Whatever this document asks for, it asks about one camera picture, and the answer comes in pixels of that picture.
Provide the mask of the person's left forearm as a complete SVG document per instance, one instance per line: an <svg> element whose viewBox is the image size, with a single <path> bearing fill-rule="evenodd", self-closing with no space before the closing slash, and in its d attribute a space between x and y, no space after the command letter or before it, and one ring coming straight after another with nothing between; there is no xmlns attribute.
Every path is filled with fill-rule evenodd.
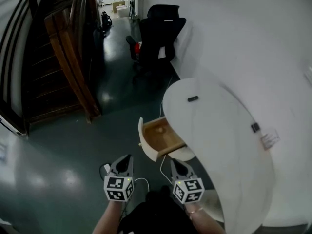
<svg viewBox="0 0 312 234"><path fill-rule="evenodd" d="M122 202L109 201L104 214L96 224L92 234L117 234L122 205Z"/></svg>

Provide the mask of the folded metal stand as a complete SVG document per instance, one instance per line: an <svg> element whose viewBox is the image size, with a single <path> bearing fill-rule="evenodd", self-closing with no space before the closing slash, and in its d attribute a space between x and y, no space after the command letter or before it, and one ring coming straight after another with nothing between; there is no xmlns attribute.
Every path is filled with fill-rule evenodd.
<svg viewBox="0 0 312 234"><path fill-rule="evenodd" d="M129 17L132 21L140 20L141 10L143 8L144 0L130 0L130 14Z"/></svg>

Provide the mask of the dark wooden staircase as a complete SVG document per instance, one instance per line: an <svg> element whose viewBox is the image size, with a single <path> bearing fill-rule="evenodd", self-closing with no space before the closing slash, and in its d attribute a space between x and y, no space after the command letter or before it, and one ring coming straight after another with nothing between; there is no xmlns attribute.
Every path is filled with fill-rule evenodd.
<svg viewBox="0 0 312 234"><path fill-rule="evenodd" d="M68 9L91 89L99 25L96 0L0 0L0 115L23 133L31 125L84 111L51 45L44 19Z"/></svg>

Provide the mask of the white ribbed large drawer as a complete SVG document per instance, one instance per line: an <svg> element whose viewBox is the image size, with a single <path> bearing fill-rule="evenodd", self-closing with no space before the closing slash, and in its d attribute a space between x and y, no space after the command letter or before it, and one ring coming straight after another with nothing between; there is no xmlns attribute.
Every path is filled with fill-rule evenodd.
<svg viewBox="0 0 312 234"><path fill-rule="evenodd" d="M165 155L181 161L189 161L195 157L192 150L171 128L166 117L160 117L146 123L143 118L140 118L138 133L140 146L152 161L157 161Z"/></svg>

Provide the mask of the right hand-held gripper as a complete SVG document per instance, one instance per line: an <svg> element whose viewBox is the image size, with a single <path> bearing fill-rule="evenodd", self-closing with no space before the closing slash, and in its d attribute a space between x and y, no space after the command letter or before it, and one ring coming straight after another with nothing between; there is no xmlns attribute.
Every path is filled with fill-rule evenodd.
<svg viewBox="0 0 312 234"><path fill-rule="evenodd" d="M199 202L205 191L202 179L184 161L171 159L170 166L173 179L173 196L181 204Z"/></svg>

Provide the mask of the brown wooden newel post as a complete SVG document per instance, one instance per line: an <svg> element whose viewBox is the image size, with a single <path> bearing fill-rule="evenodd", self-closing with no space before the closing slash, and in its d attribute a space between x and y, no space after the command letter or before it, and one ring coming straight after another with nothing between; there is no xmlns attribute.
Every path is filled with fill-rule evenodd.
<svg viewBox="0 0 312 234"><path fill-rule="evenodd" d="M58 10L44 19L45 27L58 62L82 105L88 123L101 115L95 97L83 75L83 61L70 24L69 10Z"/></svg>

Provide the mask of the white blue-edged board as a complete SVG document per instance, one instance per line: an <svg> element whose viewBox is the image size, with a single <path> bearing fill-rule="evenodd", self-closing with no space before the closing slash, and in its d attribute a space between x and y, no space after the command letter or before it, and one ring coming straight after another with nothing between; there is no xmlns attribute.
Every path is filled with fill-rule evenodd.
<svg viewBox="0 0 312 234"><path fill-rule="evenodd" d="M16 129L13 125L11 125L7 120L5 120L1 115L0 115L0 124L4 126L6 129L8 129L10 132L21 136L23 135L22 132L20 132L18 129Z"/></svg>

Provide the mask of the white box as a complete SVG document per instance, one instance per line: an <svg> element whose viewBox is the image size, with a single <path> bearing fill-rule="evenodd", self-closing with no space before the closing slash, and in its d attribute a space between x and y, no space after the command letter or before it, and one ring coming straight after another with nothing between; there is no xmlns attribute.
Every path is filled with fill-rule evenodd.
<svg viewBox="0 0 312 234"><path fill-rule="evenodd" d="M120 18L129 17L130 7L129 6L119 6L117 8L117 15Z"/></svg>

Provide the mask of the person's black clothing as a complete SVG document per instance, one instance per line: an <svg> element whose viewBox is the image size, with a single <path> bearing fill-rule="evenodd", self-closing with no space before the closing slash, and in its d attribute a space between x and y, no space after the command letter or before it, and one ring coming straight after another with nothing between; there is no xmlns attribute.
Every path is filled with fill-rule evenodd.
<svg viewBox="0 0 312 234"><path fill-rule="evenodd" d="M117 233L198 234L198 231L165 185L159 191L148 192L145 201L121 220Z"/></svg>

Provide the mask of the black floor machine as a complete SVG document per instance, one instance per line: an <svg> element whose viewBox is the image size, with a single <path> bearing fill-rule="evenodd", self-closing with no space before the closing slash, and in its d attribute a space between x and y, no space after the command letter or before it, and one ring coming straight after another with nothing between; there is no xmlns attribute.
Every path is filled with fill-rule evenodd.
<svg viewBox="0 0 312 234"><path fill-rule="evenodd" d="M106 11L103 11L101 13L101 19L102 19L102 28L109 28L112 26L112 20L110 16L106 13Z"/></svg>

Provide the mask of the clear plastic packet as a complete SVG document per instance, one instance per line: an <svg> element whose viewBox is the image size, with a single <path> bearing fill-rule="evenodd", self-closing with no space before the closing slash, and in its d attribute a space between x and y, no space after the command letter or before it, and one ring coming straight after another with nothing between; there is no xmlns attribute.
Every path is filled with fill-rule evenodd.
<svg viewBox="0 0 312 234"><path fill-rule="evenodd" d="M270 128L262 132L260 140L264 150L269 150L280 141L280 136L275 128Z"/></svg>

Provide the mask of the white curved desk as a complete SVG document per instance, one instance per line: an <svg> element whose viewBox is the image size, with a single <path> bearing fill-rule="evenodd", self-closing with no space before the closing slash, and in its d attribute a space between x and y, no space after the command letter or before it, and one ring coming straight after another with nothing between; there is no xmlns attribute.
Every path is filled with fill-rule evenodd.
<svg viewBox="0 0 312 234"><path fill-rule="evenodd" d="M199 99L188 102L193 96ZM271 154L251 129L251 114L217 82L198 78L173 83L162 107L210 177L227 234L252 234L270 209L275 175Z"/></svg>

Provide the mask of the black office chair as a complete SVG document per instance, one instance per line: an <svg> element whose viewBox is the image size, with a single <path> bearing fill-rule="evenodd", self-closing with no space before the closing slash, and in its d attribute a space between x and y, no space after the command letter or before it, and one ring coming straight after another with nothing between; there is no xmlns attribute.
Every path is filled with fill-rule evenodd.
<svg viewBox="0 0 312 234"><path fill-rule="evenodd" d="M132 83L136 83L145 74L159 77L176 56L174 42L187 22L179 15L179 8L179 5L172 4L155 4L150 7L147 18L139 23L139 54L134 52L134 44L138 41L132 36L126 37L131 59L134 61L133 69L136 71Z"/></svg>

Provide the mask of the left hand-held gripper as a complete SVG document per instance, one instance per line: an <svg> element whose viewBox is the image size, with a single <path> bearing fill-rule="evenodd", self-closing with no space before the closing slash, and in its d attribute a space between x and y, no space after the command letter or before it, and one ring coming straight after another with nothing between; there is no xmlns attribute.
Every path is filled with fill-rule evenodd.
<svg viewBox="0 0 312 234"><path fill-rule="evenodd" d="M134 157L124 155L114 161L110 172L117 176L104 177L104 192L109 201L127 202L134 192Z"/></svg>

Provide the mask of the person's right forearm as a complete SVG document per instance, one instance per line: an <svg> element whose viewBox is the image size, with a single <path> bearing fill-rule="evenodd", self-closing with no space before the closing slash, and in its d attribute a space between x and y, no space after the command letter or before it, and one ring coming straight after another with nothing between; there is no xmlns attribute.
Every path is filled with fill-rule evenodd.
<svg viewBox="0 0 312 234"><path fill-rule="evenodd" d="M226 234L221 225L198 203L185 204L186 212L199 234Z"/></svg>

